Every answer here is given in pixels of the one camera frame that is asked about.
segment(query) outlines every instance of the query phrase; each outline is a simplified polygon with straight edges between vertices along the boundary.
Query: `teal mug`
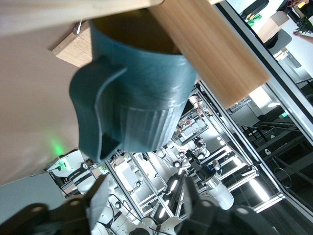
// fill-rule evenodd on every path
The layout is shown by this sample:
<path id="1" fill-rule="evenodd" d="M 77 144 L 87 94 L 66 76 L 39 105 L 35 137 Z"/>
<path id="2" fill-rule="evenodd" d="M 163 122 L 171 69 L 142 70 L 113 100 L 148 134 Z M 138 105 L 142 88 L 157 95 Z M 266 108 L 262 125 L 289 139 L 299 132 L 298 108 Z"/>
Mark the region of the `teal mug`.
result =
<path id="1" fill-rule="evenodd" d="M 116 149 L 153 151 L 172 137 L 197 73 L 147 10 L 90 21 L 93 61 L 69 94 L 79 149 L 94 161 Z"/>

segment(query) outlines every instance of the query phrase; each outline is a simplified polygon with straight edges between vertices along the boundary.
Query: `metal bar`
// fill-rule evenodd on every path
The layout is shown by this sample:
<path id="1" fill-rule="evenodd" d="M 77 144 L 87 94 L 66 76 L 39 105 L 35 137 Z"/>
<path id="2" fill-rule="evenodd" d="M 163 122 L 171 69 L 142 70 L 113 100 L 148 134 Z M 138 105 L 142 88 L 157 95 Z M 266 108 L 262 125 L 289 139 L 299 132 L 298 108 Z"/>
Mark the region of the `metal bar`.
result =
<path id="1" fill-rule="evenodd" d="M 200 92 L 198 92 L 198 96 L 202 99 L 202 101 L 207 105 L 207 107 L 210 109 L 211 105 L 208 103 L 208 101 L 206 100 L 206 98 L 203 96 L 203 94 Z M 212 113 L 214 113 L 217 117 L 218 114 L 210 109 L 210 111 Z M 226 126 L 226 124 L 223 121 L 220 121 L 218 118 L 216 118 L 215 116 L 212 116 L 213 119 L 216 121 L 216 123 L 219 125 L 219 127 L 226 133 L 226 135 L 229 137 L 229 139 L 234 143 L 234 145 L 238 148 L 239 152 L 241 153 L 241 156 L 244 157 L 244 159 L 246 160 L 246 162 L 251 165 L 252 161 L 250 159 L 250 157 L 248 156 L 248 154 L 244 151 L 244 149 L 240 146 L 240 144 L 238 143 L 238 141 L 236 140 L 236 138 L 233 136 L 233 134 L 230 132 L 230 130 L 228 129 L 228 127 Z M 214 126 L 214 128 L 216 129 L 216 131 L 219 133 L 220 136 L 221 133 L 218 131 L 218 128 L 216 127 L 216 125 L 212 122 L 212 120 L 210 119 L 210 117 L 207 117 L 209 122 Z"/>
<path id="2" fill-rule="evenodd" d="M 275 79 L 272 78 L 266 86 L 274 93 L 276 98 L 278 98 L 284 110 L 288 110 L 292 121 L 313 145 L 313 106 L 302 94 L 295 83 L 293 83 L 285 71 L 278 65 L 273 56 L 265 49 L 261 40 L 250 30 L 238 13 L 235 12 L 225 1 L 217 4 L 216 7 L 229 21 L 230 25 L 232 25 L 240 36 L 246 41 L 247 45 L 251 48 L 251 51 L 253 51 L 256 56 L 259 57 L 260 61 L 264 63 L 266 69 L 268 69 L 269 72 L 275 77 Z M 244 141 L 244 144 L 249 149 L 249 152 L 253 153 L 253 156 L 256 154 L 256 158 L 262 163 L 261 168 L 268 175 L 276 188 L 284 192 L 286 199 L 310 221 L 313 221 L 313 212 L 292 197 L 290 193 L 284 189 L 270 169 L 265 165 L 264 161 L 262 161 L 255 149 L 253 149 L 251 144 L 246 141 Z"/>
<path id="3" fill-rule="evenodd" d="M 148 209 L 146 212 L 143 213 L 143 215 L 146 216 L 146 215 L 149 214 L 151 211 L 153 211 L 153 208 Z"/>
<path id="4" fill-rule="evenodd" d="M 274 195 L 272 196 L 268 201 L 266 202 L 261 202 L 260 204 L 256 205 L 253 207 L 253 210 L 256 213 L 260 213 L 262 211 L 264 211 L 265 209 L 275 205 L 276 203 L 280 202 L 281 200 L 284 200 L 285 197 L 283 194 L 278 194 L 278 195 Z"/>
<path id="5" fill-rule="evenodd" d="M 142 176 L 143 176 L 143 180 L 146 182 L 146 184 L 148 185 L 148 187 L 151 189 L 151 191 L 157 196 L 159 202 L 161 203 L 161 205 L 163 206 L 163 208 L 165 208 L 165 211 L 167 212 L 167 214 L 170 217 L 173 217 L 174 214 L 171 211 L 171 209 L 165 204 L 165 201 L 163 200 L 163 198 L 161 196 L 158 195 L 158 191 L 156 189 L 156 187 L 154 187 L 154 185 L 152 184 L 152 182 L 150 181 L 150 179 L 148 178 L 148 176 L 146 175 L 145 171 L 142 169 L 141 165 L 138 163 L 137 159 L 134 157 L 134 155 L 132 153 L 129 153 L 129 156 L 131 157 L 131 159 L 133 160 L 133 162 L 135 163 L 135 165 L 137 166 L 137 168 L 139 169 L 139 171 L 141 172 Z"/>
<path id="6" fill-rule="evenodd" d="M 167 187 L 163 187 L 161 189 L 158 190 L 158 192 L 162 192 L 163 190 L 166 190 Z M 143 208 L 146 206 L 146 204 L 148 204 L 149 202 L 153 202 L 157 199 L 157 197 L 152 194 L 149 197 L 147 197 L 146 199 L 144 199 L 143 201 L 141 201 L 138 205 L 140 206 L 140 208 Z"/>
<path id="7" fill-rule="evenodd" d="M 155 167 L 155 165 L 153 165 L 153 163 L 152 163 L 152 161 L 151 161 L 149 155 L 148 155 L 147 153 L 142 153 L 142 154 L 146 157 L 146 159 L 148 159 L 148 161 L 150 162 L 151 166 L 153 167 L 153 169 L 155 170 L 155 172 L 158 174 L 158 176 L 159 176 L 160 180 L 162 181 L 162 183 L 163 183 L 164 185 L 166 185 L 165 180 L 162 178 L 162 176 L 161 176 L 160 173 L 158 172 L 158 170 L 157 170 L 157 168 Z"/>
<path id="8" fill-rule="evenodd" d="M 261 131 L 259 128 L 257 128 L 257 131 L 258 131 L 259 134 L 262 136 L 262 138 L 267 142 L 268 140 L 267 140 L 267 138 L 265 137 L 265 135 L 262 133 L 262 131 Z"/>
<path id="9" fill-rule="evenodd" d="M 255 138 L 255 140 L 257 140 L 258 138 L 256 137 L 256 135 L 253 133 L 253 130 L 251 130 L 250 127 L 248 127 L 248 130 L 250 131 L 250 133 L 253 135 L 253 137 Z"/>
<path id="10" fill-rule="evenodd" d="M 111 166 L 111 164 L 106 160 L 104 165 L 107 167 L 110 175 L 112 176 L 112 178 L 114 179 L 116 184 L 120 187 L 120 189 L 124 193 L 125 197 L 127 198 L 128 202 L 130 203 L 130 205 L 133 208 L 133 210 L 135 211 L 135 213 L 138 215 L 138 217 L 140 219 L 142 219 L 143 218 L 143 214 L 142 214 L 141 210 L 138 208 L 137 203 L 129 195 L 127 189 L 125 188 L 125 186 L 123 185 L 121 180 L 118 178 L 118 176 L 117 176 L 116 172 L 114 171 L 113 167 Z"/>
<path id="11" fill-rule="evenodd" d="M 228 172 L 226 172 L 225 174 L 221 175 L 220 179 L 223 180 L 225 178 L 227 178 L 228 176 L 230 176 L 231 174 L 235 173 L 236 171 L 240 170 L 241 168 L 243 168 L 246 164 L 243 163 L 242 165 L 236 166 L 235 168 L 229 170 Z"/>
<path id="12" fill-rule="evenodd" d="M 176 212 L 175 212 L 176 217 L 179 217 L 183 198 L 184 198 L 184 188 L 182 188 L 180 192 L 179 201 L 178 201 L 178 205 L 177 205 Z"/>
<path id="13" fill-rule="evenodd" d="M 249 182 L 250 180 L 258 177 L 259 175 L 254 172 L 244 178 L 242 178 L 241 180 L 238 180 L 236 183 L 234 183 L 233 185 L 231 185 L 230 187 L 228 187 L 228 191 L 232 192 L 233 190 L 239 188 L 240 186 L 244 185 L 245 183 Z"/>
<path id="14" fill-rule="evenodd" d="M 158 202 L 156 203 L 156 206 L 153 208 L 152 213 L 151 213 L 151 217 L 152 217 L 152 218 L 156 215 L 159 206 L 160 206 L 160 202 L 158 201 Z"/>

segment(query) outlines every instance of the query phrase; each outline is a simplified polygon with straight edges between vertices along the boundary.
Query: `person's arm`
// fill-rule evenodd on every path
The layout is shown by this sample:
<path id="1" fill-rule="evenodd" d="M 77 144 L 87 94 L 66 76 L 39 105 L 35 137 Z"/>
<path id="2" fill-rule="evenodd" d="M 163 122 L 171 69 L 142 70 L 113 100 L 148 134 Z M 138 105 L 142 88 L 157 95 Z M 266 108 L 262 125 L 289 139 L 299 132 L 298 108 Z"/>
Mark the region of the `person's arm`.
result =
<path id="1" fill-rule="evenodd" d="M 305 41 L 307 41 L 309 43 L 313 43 L 313 37 L 302 35 L 301 33 L 298 33 L 298 32 L 293 32 L 293 34 L 300 37 L 300 38 L 303 38 Z"/>

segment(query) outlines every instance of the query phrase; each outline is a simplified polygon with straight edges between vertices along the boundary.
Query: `wooden block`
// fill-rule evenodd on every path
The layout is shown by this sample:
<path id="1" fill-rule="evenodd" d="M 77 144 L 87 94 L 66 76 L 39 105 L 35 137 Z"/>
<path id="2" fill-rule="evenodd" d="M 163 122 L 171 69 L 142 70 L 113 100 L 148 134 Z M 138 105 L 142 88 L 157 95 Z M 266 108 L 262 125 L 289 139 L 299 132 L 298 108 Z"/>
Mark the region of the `wooden block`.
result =
<path id="1" fill-rule="evenodd" d="M 225 108 L 270 79 L 207 0 L 165 0 L 148 9 Z"/>
<path id="2" fill-rule="evenodd" d="M 81 33 L 70 33 L 52 52 L 56 57 L 77 67 L 82 67 L 92 61 L 91 37 L 88 22 L 82 23 Z"/>

